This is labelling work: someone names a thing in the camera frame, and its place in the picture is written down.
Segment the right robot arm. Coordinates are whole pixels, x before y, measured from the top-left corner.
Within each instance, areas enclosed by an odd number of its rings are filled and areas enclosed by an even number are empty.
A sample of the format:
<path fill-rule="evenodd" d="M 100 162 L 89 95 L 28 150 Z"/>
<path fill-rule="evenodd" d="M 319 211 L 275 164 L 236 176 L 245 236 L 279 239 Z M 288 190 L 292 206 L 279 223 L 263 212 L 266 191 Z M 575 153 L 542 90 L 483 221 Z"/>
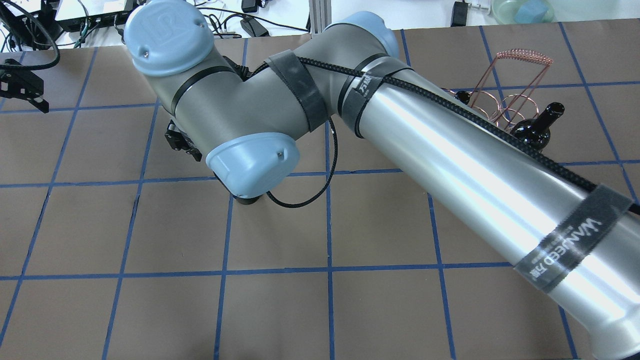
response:
<path fill-rule="evenodd" d="M 596 359 L 639 358 L 639 207 L 418 75 L 377 14 L 332 23 L 248 79 L 184 0 L 138 7 L 124 39 L 188 148 L 234 196 L 274 189 L 297 166 L 297 139 L 337 114 L 582 324 Z"/>

